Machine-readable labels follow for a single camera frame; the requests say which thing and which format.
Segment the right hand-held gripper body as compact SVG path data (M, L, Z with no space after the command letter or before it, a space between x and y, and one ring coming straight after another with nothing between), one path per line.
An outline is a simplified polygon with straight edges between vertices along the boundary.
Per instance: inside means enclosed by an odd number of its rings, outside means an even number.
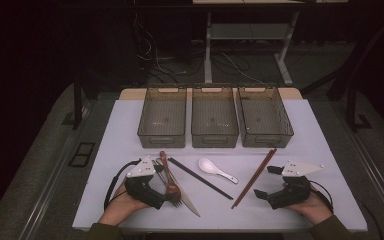
M306 200L311 191L310 181L306 175L324 169L323 165L300 161L288 161L283 167L282 174L277 175L280 175L284 180L284 188L278 192L268 194L266 200L273 209L283 208Z

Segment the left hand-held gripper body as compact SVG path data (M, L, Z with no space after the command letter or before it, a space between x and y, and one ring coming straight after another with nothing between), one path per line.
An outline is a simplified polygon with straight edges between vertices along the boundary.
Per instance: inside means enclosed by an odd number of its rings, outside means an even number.
M144 157L127 173L125 187L127 193L150 207L160 209L166 196L152 189L149 182L157 170L149 157Z

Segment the brown wooden spoon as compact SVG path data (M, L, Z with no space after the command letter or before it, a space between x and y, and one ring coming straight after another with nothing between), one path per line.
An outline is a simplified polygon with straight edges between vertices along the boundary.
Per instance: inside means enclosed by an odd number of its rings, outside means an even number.
M177 184L174 182L174 180L170 177L170 170L168 167L168 161L166 157L166 153L164 151L160 152L160 159L162 162L162 165L164 167L164 171L167 176L167 187L166 192L170 194L175 194L174 201L171 201L171 203L175 206L179 206L181 204L181 192Z

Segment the steel fork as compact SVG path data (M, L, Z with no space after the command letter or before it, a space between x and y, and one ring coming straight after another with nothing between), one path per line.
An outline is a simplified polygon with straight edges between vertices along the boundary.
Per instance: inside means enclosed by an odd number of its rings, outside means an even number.
M158 158L155 163L163 169L163 164L160 158ZM176 183L169 177L165 177L164 174L166 171L163 169L159 174L160 180L164 183L166 187L166 196L168 200L175 206L179 207L182 202L181 202L181 190L180 188L176 185Z

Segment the steel table knife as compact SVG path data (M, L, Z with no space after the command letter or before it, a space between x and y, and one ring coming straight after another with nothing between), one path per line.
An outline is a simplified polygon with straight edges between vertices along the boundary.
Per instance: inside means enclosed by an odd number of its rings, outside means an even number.
M186 192L183 190L183 188L180 186L180 184L178 183L178 181L175 179L174 175L173 174L170 174L170 177L174 180L174 182L177 184L177 186L179 187L180 189L180 192L181 192L181 201L183 204L185 204L188 209L194 213L196 216L200 217L200 214L198 212L198 210L196 209L196 207L193 205L192 201L189 199L188 195L186 194Z

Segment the white ceramic spoon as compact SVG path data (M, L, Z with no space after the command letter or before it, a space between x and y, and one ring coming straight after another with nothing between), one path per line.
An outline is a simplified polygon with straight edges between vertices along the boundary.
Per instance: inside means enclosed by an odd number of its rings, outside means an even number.
M222 171L221 169L219 169L210 159L201 158L198 161L198 165L202 171L204 171L208 174L214 174L214 175L222 176L234 184L239 183L239 180L236 177L234 177L234 176Z

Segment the translucent grey plastic bin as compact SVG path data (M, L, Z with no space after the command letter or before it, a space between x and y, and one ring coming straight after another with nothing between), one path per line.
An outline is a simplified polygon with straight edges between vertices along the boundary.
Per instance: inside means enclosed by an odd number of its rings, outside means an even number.
M192 146L235 148L239 136L231 87L196 87L192 90Z
M294 136L277 87L239 87L236 105L244 147L285 148Z
M186 145L185 88L148 88L137 135L143 148L183 148Z

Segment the person's left hand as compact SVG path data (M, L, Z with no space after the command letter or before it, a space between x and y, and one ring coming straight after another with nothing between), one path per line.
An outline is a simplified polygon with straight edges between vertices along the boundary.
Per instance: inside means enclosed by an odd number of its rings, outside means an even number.
M148 208L148 205L131 197L126 191L125 184L122 183L99 219L99 223L118 226L129 216L144 208Z

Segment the person's right hand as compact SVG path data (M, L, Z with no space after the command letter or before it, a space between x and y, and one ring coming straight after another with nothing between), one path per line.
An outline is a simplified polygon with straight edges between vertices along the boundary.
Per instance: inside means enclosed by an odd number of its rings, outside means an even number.
M324 200L316 194L316 190L312 190L306 200L289 205L287 209L301 214L313 225L317 225L333 215Z

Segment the black metal stand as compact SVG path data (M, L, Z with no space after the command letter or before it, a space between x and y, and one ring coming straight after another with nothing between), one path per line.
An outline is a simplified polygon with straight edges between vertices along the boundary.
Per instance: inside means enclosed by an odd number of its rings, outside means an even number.
M327 96L331 101L338 101L344 93L347 93L345 114L346 123L354 132L356 132L358 129L371 127L367 119L362 115L360 115L361 122L355 122L358 88L358 80L356 79L356 75L361 69L370 51L381 38L383 33L384 24L381 25L381 27L372 35L369 40L358 42L349 58L338 69L332 71L331 73L325 75L324 77L300 90L302 95L306 95L321 87L322 85L332 81L332 86L330 87Z

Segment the black floor socket frame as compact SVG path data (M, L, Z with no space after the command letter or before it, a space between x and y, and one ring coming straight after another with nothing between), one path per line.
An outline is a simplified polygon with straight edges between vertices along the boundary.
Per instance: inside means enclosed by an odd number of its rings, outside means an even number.
M86 167L95 147L94 142L80 142L68 165L75 168Z

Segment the metal floor rail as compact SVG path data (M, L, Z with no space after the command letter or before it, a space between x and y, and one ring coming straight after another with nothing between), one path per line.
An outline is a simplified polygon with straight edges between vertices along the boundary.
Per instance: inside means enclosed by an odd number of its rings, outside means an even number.
M339 116L384 205L384 123L358 114L356 123L351 124L342 112L339 112Z
M57 101L48 114L19 169L26 217L17 240L33 240L36 235L91 109L89 101L79 109L74 103Z

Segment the white metal desk frame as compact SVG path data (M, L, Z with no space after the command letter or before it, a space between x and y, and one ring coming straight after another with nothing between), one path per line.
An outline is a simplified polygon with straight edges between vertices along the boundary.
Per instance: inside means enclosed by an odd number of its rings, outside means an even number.
M289 19L280 23L216 23L213 20L214 10L206 11L206 35L204 79L206 83L213 82L211 42L213 40L281 40L282 48L274 54L274 59L283 83L292 86L288 67L285 65L285 57L288 52L300 13L304 7L340 6L348 0L192 0L193 7L232 7L239 10L250 7L257 10L261 7L297 7L293 10Z

